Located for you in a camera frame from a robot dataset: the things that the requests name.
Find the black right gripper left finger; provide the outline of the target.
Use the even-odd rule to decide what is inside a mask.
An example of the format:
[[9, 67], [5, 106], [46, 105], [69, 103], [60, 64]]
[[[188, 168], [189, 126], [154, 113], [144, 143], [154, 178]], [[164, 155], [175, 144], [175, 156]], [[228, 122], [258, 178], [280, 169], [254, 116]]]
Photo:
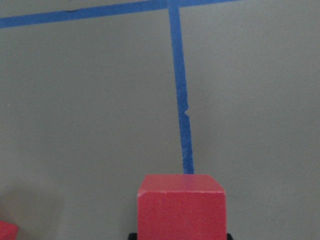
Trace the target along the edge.
[[127, 240], [137, 240], [138, 234], [136, 232], [131, 232], [128, 234]]

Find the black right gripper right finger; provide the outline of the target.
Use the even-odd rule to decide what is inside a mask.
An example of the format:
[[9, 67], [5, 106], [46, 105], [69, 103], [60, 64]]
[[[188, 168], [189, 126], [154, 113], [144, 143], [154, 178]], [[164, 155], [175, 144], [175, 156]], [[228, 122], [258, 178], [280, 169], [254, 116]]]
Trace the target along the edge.
[[234, 238], [232, 237], [232, 235], [230, 233], [226, 234], [226, 239], [227, 240], [234, 240]]

